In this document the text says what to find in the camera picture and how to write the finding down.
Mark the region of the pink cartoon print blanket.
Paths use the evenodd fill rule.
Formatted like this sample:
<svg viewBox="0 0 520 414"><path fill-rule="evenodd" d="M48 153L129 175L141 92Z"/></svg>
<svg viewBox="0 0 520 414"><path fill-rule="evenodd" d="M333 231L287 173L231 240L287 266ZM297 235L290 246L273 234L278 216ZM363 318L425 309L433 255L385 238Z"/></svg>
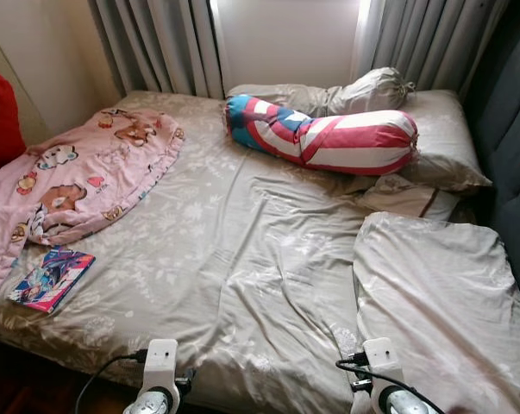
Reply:
<svg viewBox="0 0 520 414"><path fill-rule="evenodd" d="M3 166L0 288L27 244L74 243L125 216L184 144L184 128L166 113L109 108Z"/></svg>

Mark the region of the bed with grey floral sheet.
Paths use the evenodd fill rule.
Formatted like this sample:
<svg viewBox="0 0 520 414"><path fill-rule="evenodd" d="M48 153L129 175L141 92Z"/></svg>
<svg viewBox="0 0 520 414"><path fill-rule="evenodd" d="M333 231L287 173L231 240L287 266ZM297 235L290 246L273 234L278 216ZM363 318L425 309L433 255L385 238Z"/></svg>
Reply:
<svg viewBox="0 0 520 414"><path fill-rule="evenodd" d="M176 339L190 401L224 411L354 414L335 363L362 348L354 242L374 210L351 178L228 138L223 103L137 91L119 103L180 121L176 163L117 224L72 244L97 259L52 314L0 291L0 342L91 373Z"/></svg>

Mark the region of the colourful comic book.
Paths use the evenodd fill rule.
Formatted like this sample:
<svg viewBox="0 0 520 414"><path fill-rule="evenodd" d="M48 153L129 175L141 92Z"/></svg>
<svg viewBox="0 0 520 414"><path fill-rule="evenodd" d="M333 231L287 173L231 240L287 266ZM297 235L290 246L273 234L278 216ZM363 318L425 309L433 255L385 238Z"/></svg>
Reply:
<svg viewBox="0 0 520 414"><path fill-rule="evenodd" d="M52 314L79 277L89 271L94 255L55 246L47 252L41 265L32 268L9 292L7 299L44 314Z"/></svg>

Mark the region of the folded grey floral duvet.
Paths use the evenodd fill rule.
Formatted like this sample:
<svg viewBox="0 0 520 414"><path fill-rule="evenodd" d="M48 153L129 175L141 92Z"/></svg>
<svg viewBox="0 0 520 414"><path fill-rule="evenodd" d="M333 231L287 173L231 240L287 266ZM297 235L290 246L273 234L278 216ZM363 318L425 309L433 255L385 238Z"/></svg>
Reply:
<svg viewBox="0 0 520 414"><path fill-rule="evenodd" d="M520 414L520 291L485 226L377 212L354 242L358 324L446 414Z"/></svg>

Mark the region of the star striped bolster pillow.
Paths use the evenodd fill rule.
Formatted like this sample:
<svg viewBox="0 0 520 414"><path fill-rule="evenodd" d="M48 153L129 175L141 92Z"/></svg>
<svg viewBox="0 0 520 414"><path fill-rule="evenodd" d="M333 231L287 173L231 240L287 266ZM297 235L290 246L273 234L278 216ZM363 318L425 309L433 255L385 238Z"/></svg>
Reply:
<svg viewBox="0 0 520 414"><path fill-rule="evenodd" d="M241 145L311 170L385 176L417 154L420 131L409 114L377 110L310 117L249 95L225 103L229 135Z"/></svg>

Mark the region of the cream pillow with brown stripe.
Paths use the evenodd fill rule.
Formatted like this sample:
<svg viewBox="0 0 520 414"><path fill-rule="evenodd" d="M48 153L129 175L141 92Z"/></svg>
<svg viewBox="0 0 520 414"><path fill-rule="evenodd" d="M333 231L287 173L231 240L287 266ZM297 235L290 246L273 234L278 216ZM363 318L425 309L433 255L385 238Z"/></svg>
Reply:
<svg viewBox="0 0 520 414"><path fill-rule="evenodd" d="M438 221L448 221L460 202L455 194L410 182L397 174L378 177L373 185L355 193L353 199L361 208Z"/></svg>

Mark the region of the dark grey upholstered headboard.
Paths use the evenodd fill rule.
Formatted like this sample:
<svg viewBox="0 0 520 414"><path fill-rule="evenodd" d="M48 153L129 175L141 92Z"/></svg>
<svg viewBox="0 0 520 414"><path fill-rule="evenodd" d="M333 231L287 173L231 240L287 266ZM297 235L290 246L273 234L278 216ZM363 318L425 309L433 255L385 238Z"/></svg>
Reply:
<svg viewBox="0 0 520 414"><path fill-rule="evenodd" d="M492 182L475 197L477 224L500 236L520 291L520 0L498 8L464 111L479 166Z"/></svg>

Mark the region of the grey pleated curtain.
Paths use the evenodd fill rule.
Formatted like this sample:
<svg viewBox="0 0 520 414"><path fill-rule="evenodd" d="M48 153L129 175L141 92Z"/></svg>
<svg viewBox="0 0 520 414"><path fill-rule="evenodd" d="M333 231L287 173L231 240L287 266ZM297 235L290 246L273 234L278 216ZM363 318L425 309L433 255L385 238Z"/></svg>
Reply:
<svg viewBox="0 0 520 414"><path fill-rule="evenodd" d="M359 0L351 78L393 67L420 90L467 93L511 0Z"/></svg>
<svg viewBox="0 0 520 414"><path fill-rule="evenodd" d="M157 91L222 99L211 0L86 0L123 96Z"/></svg>

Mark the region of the knotted grey floral pillow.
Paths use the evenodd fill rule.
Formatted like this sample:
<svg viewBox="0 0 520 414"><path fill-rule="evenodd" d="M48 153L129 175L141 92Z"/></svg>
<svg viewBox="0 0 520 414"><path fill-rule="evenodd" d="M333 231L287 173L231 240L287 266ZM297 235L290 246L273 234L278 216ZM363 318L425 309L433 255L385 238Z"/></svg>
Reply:
<svg viewBox="0 0 520 414"><path fill-rule="evenodd" d="M374 68L350 85L315 87L300 84L239 85L229 97L249 95L311 117L341 116L375 110L397 110L415 84L393 67Z"/></svg>

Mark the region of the flat grey floral pillow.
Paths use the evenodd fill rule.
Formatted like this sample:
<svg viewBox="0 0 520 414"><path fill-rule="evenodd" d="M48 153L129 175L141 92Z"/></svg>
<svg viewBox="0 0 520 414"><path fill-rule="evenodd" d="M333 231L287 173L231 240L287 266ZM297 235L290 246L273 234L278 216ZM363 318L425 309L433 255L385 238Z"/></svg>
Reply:
<svg viewBox="0 0 520 414"><path fill-rule="evenodd" d="M410 93L401 107L417 124L417 157L398 174L420 185L453 193L492 186L478 165L463 106L453 91Z"/></svg>

